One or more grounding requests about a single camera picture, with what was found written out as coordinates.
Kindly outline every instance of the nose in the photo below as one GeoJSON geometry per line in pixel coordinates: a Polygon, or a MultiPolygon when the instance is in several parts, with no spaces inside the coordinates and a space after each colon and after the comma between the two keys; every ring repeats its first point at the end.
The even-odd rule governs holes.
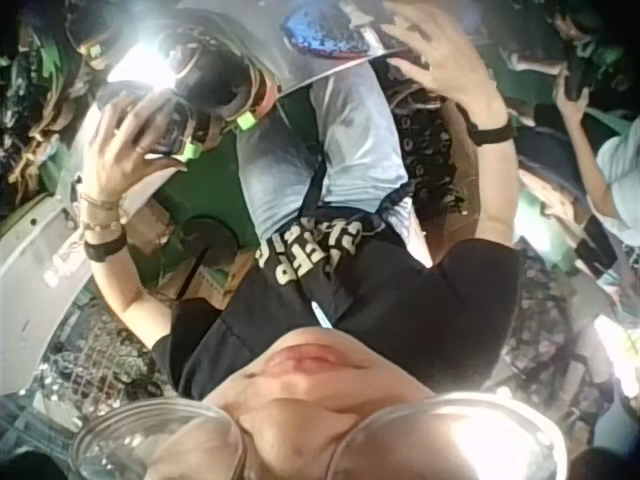
{"type": "Polygon", "coordinates": [[[264,476],[302,480],[323,477],[337,443],[359,418],[304,400],[277,399],[243,415],[239,422],[255,446],[257,458],[249,459],[250,467],[259,464],[264,476]]]}

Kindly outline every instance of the lips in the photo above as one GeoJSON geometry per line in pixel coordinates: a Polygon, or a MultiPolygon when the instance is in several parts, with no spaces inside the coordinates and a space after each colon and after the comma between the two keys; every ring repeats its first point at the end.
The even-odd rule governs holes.
{"type": "Polygon", "coordinates": [[[319,375],[354,368],[341,350],[327,345],[306,344],[283,348],[274,353],[262,369],[262,375],[319,375]]]}

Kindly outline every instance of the black t-shirt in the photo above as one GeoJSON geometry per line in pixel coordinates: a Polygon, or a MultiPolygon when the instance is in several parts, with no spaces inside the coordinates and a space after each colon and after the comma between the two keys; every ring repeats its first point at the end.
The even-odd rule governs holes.
{"type": "Polygon", "coordinates": [[[204,300],[176,308],[153,354],[180,394],[203,399],[284,334],[320,326],[312,304],[434,391],[488,380],[517,305],[517,253],[469,240],[426,269],[378,217],[353,212],[302,218],[265,242],[224,313],[204,300]]]}

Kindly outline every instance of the bracelet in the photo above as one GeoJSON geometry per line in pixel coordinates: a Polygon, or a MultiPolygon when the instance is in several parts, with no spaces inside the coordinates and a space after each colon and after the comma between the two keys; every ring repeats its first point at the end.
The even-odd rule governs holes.
{"type": "Polygon", "coordinates": [[[84,242],[84,251],[87,258],[95,263],[104,263],[107,258],[120,253],[127,246],[127,232],[123,228],[118,238],[102,245],[93,245],[87,241],[84,242]]]}
{"type": "Polygon", "coordinates": [[[92,223],[82,223],[82,231],[83,232],[105,232],[107,230],[117,230],[118,227],[122,227],[122,223],[120,222],[111,222],[108,225],[94,225],[92,223]]]}
{"type": "Polygon", "coordinates": [[[104,200],[96,200],[95,198],[90,197],[86,193],[82,193],[82,192],[80,192],[80,199],[84,200],[90,205],[93,205],[94,207],[98,207],[103,210],[119,210],[120,209],[120,201],[107,202],[104,200]]]}
{"type": "Polygon", "coordinates": [[[496,145],[499,143],[508,142],[509,140],[513,140],[516,136],[516,129],[513,127],[513,123],[511,123],[511,119],[507,118],[507,123],[505,126],[500,128],[495,128],[492,130],[480,130],[478,126],[473,123],[469,113],[462,108],[460,105],[457,105],[458,111],[464,118],[465,123],[467,124],[467,132],[469,134],[469,138],[476,145],[476,147],[482,147],[483,145],[496,145]]]}

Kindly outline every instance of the white shirt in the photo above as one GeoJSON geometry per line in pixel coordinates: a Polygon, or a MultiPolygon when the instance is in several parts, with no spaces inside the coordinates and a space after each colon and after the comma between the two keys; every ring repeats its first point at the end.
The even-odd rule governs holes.
{"type": "Polygon", "coordinates": [[[605,143],[596,160],[611,186],[620,220],[596,216],[624,243],[640,246],[640,118],[627,134],[605,143]]]}

